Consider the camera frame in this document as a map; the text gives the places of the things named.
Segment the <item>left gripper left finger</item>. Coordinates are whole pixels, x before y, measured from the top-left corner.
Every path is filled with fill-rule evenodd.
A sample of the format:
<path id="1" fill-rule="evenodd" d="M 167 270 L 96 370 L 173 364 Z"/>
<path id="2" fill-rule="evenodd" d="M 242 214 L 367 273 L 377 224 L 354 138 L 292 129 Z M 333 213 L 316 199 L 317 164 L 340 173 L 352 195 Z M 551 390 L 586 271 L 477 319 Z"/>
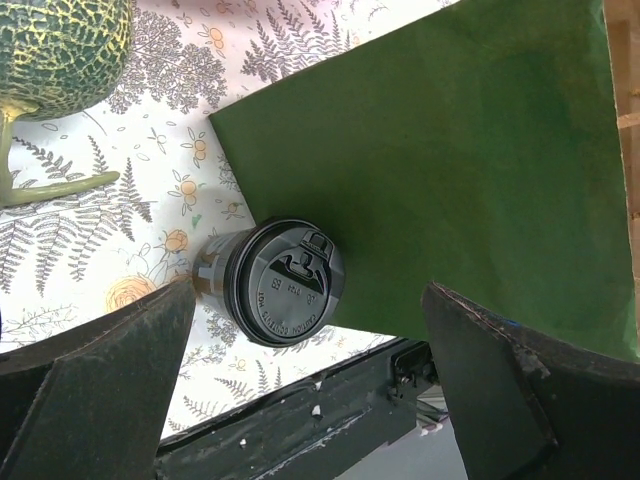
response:
<path id="1" fill-rule="evenodd" d="M 195 306 L 182 279 L 2 354 L 2 478 L 152 478 Z"/>

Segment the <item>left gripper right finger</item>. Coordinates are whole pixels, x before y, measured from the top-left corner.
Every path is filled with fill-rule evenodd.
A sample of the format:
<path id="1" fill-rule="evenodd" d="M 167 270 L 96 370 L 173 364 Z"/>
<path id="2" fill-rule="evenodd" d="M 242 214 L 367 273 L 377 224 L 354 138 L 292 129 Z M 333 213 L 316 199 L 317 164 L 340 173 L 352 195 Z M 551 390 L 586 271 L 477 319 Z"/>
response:
<path id="1" fill-rule="evenodd" d="M 428 344 L 470 479 L 636 479 L 639 366 L 431 282 Z"/>

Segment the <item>dark coffee cup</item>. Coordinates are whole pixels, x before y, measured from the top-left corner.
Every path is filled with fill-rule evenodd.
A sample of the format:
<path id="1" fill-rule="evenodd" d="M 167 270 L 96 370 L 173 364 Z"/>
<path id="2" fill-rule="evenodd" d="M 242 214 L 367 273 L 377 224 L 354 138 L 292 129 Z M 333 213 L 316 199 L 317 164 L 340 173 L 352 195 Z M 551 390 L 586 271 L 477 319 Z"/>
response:
<path id="1" fill-rule="evenodd" d="M 199 250 L 192 269 L 194 287 L 204 305 L 229 318 L 225 295 L 230 287 L 232 262 L 249 230 L 210 237 Z"/>

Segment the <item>green paper bag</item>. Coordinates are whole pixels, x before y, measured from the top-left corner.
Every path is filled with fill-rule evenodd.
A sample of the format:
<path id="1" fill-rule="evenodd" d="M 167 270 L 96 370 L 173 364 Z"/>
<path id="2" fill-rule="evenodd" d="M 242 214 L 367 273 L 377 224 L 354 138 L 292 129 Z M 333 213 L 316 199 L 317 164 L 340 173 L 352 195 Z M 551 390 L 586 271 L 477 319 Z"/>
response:
<path id="1" fill-rule="evenodd" d="M 256 221 L 301 217 L 337 244 L 335 325 L 423 339 L 433 281 L 636 358 L 601 2 L 460 1 L 210 121 Z"/>

